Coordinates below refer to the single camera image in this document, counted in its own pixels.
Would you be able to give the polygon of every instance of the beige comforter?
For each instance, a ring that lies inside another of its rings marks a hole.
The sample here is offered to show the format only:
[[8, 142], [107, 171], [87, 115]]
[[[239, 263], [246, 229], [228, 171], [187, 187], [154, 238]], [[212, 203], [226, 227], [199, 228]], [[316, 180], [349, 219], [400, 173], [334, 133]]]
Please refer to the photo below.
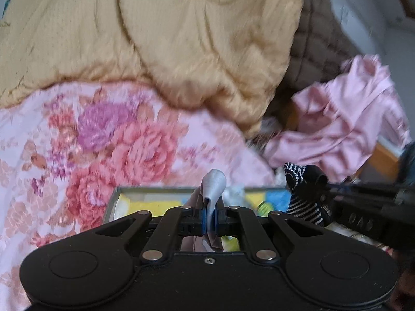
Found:
[[247, 136], [289, 63], [302, 0], [11, 0], [0, 27], [0, 107], [63, 80], [153, 83]]

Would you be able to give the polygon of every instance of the black and white striped fabric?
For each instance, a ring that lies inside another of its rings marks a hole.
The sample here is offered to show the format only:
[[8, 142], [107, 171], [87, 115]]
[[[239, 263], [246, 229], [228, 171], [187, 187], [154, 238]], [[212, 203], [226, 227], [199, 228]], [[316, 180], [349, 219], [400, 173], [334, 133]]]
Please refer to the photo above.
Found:
[[299, 185], [305, 182], [304, 172], [306, 166], [298, 166], [291, 162], [284, 165], [284, 172], [287, 179], [287, 184], [291, 190], [291, 202], [288, 207], [287, 214], [301, 218], [302, 220], [324, 225], [321, 208], [317, 203], [311, 203], [298, 197], [296, 189]]

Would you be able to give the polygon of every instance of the pink rose pattern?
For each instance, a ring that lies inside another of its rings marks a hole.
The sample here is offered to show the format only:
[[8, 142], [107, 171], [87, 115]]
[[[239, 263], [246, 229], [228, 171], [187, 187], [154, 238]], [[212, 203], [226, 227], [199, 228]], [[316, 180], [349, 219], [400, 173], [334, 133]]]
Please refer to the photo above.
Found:
[[0, 204], [7, 212], [0, 295], [8, 296], [1, 310], [27, 306], [18, 276], [24, 257], [100, 225], [116, 186], [198, 186], [212, 168], [228, 183], [273, 183], [235, 125], [205, 109], [173, 109], [143, 84], [75, 82], [37, 91], [0, 109], [0, 128]]

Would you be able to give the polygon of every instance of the tray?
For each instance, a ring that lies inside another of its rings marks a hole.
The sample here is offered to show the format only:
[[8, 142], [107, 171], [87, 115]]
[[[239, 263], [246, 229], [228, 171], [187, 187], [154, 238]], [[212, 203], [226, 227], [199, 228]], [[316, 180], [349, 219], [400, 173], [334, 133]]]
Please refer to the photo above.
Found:
[[[130, 201], [152, 202], [164, 199], [181, 201], [184, 203], [195, 190], [194, 187], [117, 187], [109, 200], [107, 209], [102, 219], [103, 223], [111, 222], [120, 216], [115, 216], [117, 202], [121, 194], [127, 196]], [[245, 187], [245, 194], [286, 191], [285, 187]]]

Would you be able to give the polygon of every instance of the white wall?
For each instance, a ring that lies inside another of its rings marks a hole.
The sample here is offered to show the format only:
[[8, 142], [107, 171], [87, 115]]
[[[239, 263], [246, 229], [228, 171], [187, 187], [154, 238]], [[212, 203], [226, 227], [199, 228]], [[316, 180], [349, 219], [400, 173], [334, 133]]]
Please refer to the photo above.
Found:
[[415, 129], [415, 33], [388, 28], [385, 51], [383, 63], [389, 65], [409, 124]]
[[383, 55], [386, 20], [374, 0], [331, 0], [343, 31], [362, 53]]

